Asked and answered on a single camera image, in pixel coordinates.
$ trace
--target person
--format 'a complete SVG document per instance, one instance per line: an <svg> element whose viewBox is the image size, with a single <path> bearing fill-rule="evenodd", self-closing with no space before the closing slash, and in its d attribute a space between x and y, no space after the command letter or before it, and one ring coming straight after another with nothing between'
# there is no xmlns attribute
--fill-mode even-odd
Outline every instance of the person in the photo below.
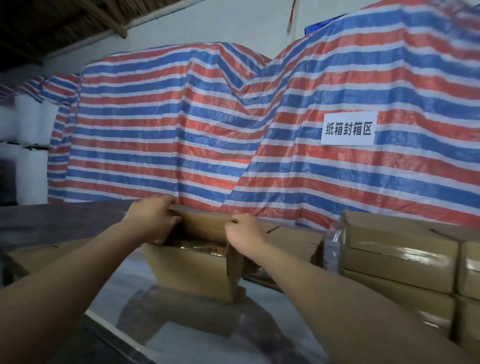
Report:
<svg viewBox="0 0 480 364"><path fill-rule="evenodd" d="M142 243L179 223L171 196L134 202L124 219L76 251L0 291L0 363L45 363L105 282ZM259 221L234 215L228 241L273 278L338 364L473 363L459 347L392 301L272 245Z"/></svg>

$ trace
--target person's left hand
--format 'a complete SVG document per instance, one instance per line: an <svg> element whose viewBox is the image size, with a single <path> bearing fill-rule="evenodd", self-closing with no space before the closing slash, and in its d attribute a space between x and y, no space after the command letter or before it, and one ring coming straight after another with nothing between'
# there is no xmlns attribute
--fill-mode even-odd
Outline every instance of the person's left hand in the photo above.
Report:
<svg viewBox="0 0 480 364"><path fill-rule="evenodd" d="M127 223L145 241L164 240L172 229L181 221L180 216L173 216L168 212L175 199L168 195L155 194L135 201L127 211L122 222Z"/></svg>

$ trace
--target blue object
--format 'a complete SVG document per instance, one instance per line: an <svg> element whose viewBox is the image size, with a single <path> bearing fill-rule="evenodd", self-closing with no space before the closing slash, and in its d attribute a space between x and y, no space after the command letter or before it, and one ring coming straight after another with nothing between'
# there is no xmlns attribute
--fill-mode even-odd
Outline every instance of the blue object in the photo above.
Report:
<svg viewBox="0 0 480 364"><path fill-rule="evenodd" d="M322 22L319 22L317 24L309 25L308 27L305 28L305 35L307 36L308 34L316 32L319 29L322 29L324 26L329 25L333 20L341 18L344 15L345 14L342 14L342 15L336 16L335 18L330 18Z"/></svg>

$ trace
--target table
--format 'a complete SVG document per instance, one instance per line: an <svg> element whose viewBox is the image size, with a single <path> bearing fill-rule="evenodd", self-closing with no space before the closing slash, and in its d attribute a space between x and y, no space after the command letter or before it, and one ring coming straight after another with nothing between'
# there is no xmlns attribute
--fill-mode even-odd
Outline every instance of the table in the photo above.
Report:
<svg viewBox="0 0 480 364"><path fill-rule="evenodd" d="M0 252L93 237L131 201L0 208ZM84 324L134 363L327 363L284 294L241 280L236 305L159 288L140 250L116 270Z"/></svg>

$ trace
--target wooden roof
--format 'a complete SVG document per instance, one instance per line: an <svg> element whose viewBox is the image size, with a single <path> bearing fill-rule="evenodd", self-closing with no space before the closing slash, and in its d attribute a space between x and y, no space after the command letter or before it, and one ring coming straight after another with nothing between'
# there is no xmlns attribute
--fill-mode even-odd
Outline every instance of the wooden roof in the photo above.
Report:
<svg viewBox="0 0 480 364"><path fill-rule="evenodd" d="M53 51L125 26L180 0L1 0L0 72L35 62Z"/></svg>

